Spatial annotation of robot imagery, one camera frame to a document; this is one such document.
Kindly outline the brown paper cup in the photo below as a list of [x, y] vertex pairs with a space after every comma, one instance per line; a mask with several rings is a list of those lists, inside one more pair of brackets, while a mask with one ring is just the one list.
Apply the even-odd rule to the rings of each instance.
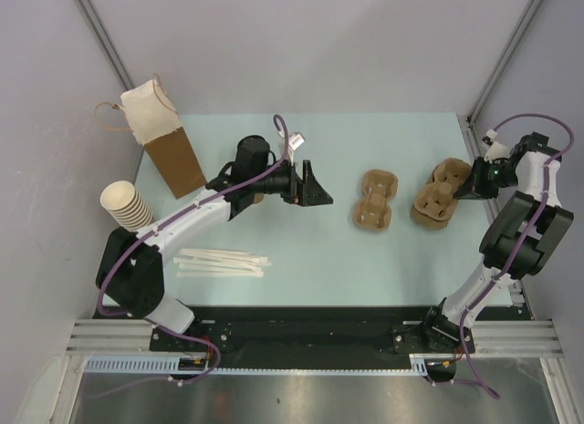
[[265, 195], [263, 193], [256, 193], [254, 195], [253, 204], [259, 204], [263, 201]]

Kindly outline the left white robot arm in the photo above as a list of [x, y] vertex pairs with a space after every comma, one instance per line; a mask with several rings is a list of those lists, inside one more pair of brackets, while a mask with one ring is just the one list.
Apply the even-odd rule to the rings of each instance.
[[195, 235], [233, 220], [259, 194], [276, 194], [301, 207], [333, 202], [316, 180], [309, 160], [297, 172], [289, 160], [270, 162], [272, 154], [263, 137], [245, 137], [237, 145], [235, 159], [176, 214], [137, 232], [123, 227], [114, 230], [99, 265], [97, 288], [124, 315], [170, 330], [169, 338], [181, 350], [196, 348], [202, 329], [193, 322], [194, 312], [166, 292], [165, 265]]

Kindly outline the white wrapped straws bundle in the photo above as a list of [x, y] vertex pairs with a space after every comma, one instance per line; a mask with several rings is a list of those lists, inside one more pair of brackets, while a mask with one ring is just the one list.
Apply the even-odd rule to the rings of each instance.
[[263, 277], [272, 265], [267, 256], [216, 249], [184, 248], [173, 257], [178, 277]]

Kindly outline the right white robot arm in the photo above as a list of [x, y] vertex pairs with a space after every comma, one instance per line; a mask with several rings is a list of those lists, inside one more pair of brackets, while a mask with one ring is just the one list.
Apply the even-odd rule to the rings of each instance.
[[574, 221], [556, 190], [563, 153], [549, 147], [547, 136], [532, 132], [512, 149], [497, 142], [494, 132], [485, 140], [486, 155], [474, 161], [454, 197], [494, 199], [510, 187], [515, 192], [480, 243], [482, 262], [456, 292], [426, 315], [421, 340], [432, 352], [461, 346], [477, 316], [500, 292], [541, 271]]

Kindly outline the single brown cup carrier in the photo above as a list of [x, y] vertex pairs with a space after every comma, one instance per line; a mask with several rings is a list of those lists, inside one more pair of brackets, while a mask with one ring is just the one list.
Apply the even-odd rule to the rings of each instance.
[[385, 231], [391, 223], [389, 201], [395, 197], [399, 180], [389, 171], [367, 171], [361, 182], [361, 197], [353, 213], [354, 223], [368, 231]]

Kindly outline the stack of paper cups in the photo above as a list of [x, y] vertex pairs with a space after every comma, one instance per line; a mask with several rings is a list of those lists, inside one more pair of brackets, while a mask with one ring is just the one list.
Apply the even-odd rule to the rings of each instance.
[[129, 181], [115, 181], [99, 197], [100, 205], [124, 229], [136, 232], [154, 223], [151, 207]]

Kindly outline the brown paper bag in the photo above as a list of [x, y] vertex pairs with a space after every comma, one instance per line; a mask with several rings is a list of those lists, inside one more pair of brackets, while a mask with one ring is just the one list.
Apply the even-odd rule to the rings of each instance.
[[[102, 107], [120, 112], [127, 125], [112, 127], [101, 122], [99, 109]], [[128, 131], [133, 135], [175, 198], [181, 199], [207, 183], [180, 114], [158, 74], [154, 73], [144, 84], [124, 92], [119, 104], [99, 103], [93, 115], [102, 129]]]

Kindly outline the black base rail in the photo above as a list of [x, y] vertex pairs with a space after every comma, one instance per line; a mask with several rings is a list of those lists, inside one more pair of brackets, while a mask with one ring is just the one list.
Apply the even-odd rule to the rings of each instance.
[[405, 367], [412, 354], [452, 356], [475, 348], [477, 326], [464, 343], [433, 352], [422, 337], [429, 306], [197, 307], [186, 333], [216, 345], [229, 367]]

